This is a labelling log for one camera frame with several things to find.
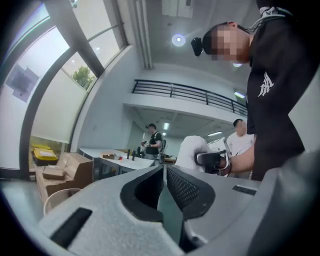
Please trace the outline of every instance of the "black cap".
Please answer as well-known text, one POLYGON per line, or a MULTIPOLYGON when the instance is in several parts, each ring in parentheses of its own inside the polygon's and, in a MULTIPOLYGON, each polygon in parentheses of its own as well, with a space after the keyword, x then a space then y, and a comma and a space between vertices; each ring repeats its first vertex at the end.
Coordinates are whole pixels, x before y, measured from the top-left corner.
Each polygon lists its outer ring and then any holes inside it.
POLYGON ((202 51, 204 50, 202 42, 201 42, 201 38, 196 37, 191 41, 191 46, 194 52, 194 55, 199 57, 202 53, 202 51))
POLYGON ((154 123, 150 123, 145 128, 153 127, 154 129, 157 129, 156 125, 154 123))

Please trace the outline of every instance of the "ceiling light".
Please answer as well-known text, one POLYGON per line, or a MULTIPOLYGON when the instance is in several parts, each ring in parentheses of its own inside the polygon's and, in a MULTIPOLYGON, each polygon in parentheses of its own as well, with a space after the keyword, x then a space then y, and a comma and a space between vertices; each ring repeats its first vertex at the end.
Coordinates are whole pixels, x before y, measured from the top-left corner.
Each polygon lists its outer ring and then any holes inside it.
POLYGON ((176 47, 184 46, 186 43, 186 38, 182 34, 175 34, 172 37, 172 43, 176 47))
POLYGON ((241 67, 241 66, 242 66, 242 64, 241 64, 241 63, 232 63, 232 65, 233 65, 234 67, 236 67, 236 68, 239 68, 239 67, 241 67))
POLYGON ((163 126, 163 129, 164 129, 164 130, 168 130, 168 129, 169 129, 169 125, 170 125, 170 123, 165 122, 165 123, 164 123, 164 126, 163 126))
POLYGON ((244 96, 243 94, 241 94, 241 93, 239 93, 237 91, 234 93, 234 95, 239 97, 239 98, 241 98, 241 99, 244 99, 246 97, 246 96, 244 96))
POLYGON ((215 136, 215 135, 218 135, 218 134, 222 134, 222 131, 217 131, 215 133, 208 134, 208 136, 215 136))

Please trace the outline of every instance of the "balcony railing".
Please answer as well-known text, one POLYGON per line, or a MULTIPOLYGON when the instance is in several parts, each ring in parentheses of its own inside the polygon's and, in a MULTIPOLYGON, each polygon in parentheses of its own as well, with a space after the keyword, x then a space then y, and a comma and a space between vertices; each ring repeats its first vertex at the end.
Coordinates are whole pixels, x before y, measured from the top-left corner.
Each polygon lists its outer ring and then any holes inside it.
POLYGON ((212 91, 178 83, 136 79, 132 93, 158 95, 198 102, 227 110, 244 117, 247 117, 248 115, 246 106, 234 101, 233 99, 227 98, 212 91))

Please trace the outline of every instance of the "ceiling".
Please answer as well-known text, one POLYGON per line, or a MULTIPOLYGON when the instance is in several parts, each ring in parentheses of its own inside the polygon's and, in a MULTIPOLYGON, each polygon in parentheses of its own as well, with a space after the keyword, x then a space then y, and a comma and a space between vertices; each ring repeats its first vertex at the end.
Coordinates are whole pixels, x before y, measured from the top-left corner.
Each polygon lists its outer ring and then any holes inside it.
POLYGON ((152 62, 208 72, 231 82, 236 89, 246 90, 249 65, 235 68, 229 61, 213 61, 206 54, 197 58, 190 42, 194 37, 202 38, 218 23, 235 21, 249 27, 260 17, 256 0, 194 0, 193 3, 192 18, 186 18, 162 15, 161 0, 146 1, 152 62), (185 36, 184 46, 176 47, 172 44, 175 34, 185 36))
POLYGON ((218 119, 207 119, 177 112, 159 111, 139 107, 134 107, 133 110, 137 112, 145 125, 150 123, 155 124, 157 131, 161 133, 165 132, 168 137, 185 138, 191 135, 198 135, 209 142, 223 136, 227 137, 234 132, 232 123, 218 119), (168 130, 164 130, 164 124, 166 122, 170 123, 168 130), (223 134, 208 137, 208 134, 220 131, 223 132, 223 134))

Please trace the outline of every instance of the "window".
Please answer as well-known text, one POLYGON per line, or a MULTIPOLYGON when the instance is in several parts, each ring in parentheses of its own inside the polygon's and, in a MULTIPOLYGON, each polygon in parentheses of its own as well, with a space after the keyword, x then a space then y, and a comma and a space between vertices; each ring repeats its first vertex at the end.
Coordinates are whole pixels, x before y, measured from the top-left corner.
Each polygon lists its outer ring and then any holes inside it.
POLYGON ((62 69, 85 90, 96 79, 94 73, 77 52, 63 65, 62 69))
POLYGON ((71 5, 87 39, 112 27, 103 0, 75 0, 71 5))
POLYGON ((52 28, 39 37, 15 63, 0 92, 0 167, 19 169, 22 125, 30 99, 42 77, 69 48, 52 28))
POLYGON ((31 30, 39 26, 43 21, 49 18, 48 11, 45 5, 42 3, 34 13, 29 17, 25 24, 20 28, 19 32, 16 34, 14 40, 12 41, 9 51, 12 51, 17 43, 19 43, 26 34, 31 30))
POLYGON ((33 144, 50 147, 59 157, 67 151, 72 129, 87 92, 63 70, 54 76, 46 89, 32 125, 29 167, 33 144))
POLYGON ((108 30, 89 42, 101 64, 106 67, 107 63, 122 47, 121 39, 117 41, 116 35, 119 35, 119 28, 108 30))

